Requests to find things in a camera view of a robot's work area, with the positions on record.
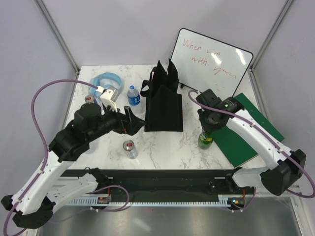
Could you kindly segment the black canvas bag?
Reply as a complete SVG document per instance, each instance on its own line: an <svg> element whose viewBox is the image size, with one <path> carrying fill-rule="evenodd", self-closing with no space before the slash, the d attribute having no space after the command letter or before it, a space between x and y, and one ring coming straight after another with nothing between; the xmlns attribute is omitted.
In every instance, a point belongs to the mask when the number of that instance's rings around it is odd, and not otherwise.
<svg viewBox="0 0 315 236"><path fill-rule="evenodd" d="M140 94L146 98L146 132L183 132L182 95L178 94L178 86L178 71L170 59L166 70L158 62L149 79L142 82Z"/></svg>

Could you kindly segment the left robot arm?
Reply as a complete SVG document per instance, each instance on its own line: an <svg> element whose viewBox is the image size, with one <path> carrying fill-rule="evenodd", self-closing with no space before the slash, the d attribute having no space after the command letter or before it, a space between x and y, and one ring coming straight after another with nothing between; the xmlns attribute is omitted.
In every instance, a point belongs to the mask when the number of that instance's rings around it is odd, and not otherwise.
<svg viewBox="0 0 315 236"><path fill-rule="evenodd" d="M37 229L46 224L61 207L87 193L104 193L108 188L108 177L100 169L90 169L73 184L58 190L52 186L84 152L90 143L111 131L118 134L135 135L145 121L136 117L129 106L125 113L106 109L95 103L86 103L74 114L74 119L58 132L31 179L14 195L4 196L2 205L14 213L13 222L19 228Z"/></svg>

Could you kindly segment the silver can front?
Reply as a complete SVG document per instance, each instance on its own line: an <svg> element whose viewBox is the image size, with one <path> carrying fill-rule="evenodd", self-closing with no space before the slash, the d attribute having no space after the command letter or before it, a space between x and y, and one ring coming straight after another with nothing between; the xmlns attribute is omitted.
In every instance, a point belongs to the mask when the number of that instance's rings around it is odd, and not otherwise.
<svg viewBox="0 0 315 236"><path fill-rule="evenodd" d="M137 152L135 144L132 140L125 140L123 142L123 149L125 150L127 156L130 159L136 159L137 158L138 152Z"/></svg>

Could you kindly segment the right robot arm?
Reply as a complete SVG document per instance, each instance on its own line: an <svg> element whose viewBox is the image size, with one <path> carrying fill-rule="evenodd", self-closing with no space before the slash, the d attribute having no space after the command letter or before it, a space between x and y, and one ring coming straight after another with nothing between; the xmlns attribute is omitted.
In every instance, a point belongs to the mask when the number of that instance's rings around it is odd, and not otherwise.
<svg viewBox="0 0 315 236"><path fill-rule="evenodd" d="M292 151L268 133L234 97L221 100L211 89L196 97L197 111L203 131L213 133L227 127L241 137L266 164L263 168L238 168L225 181L230 193L243 187L264 187L280 196L301 176L306 155L298 149Z"/></svg>

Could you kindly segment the green glass bottle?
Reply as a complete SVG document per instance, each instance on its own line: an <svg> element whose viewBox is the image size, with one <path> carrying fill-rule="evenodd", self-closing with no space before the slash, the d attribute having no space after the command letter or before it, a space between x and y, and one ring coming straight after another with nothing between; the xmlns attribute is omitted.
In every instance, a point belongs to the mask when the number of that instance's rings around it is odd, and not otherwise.
<svg viewBox="0 0 315 236"><path fill-rule="evenodd" d="M201 149L208 149L213 142L213 136L209 132L202 132L198 138L198 146Z"/></svg>

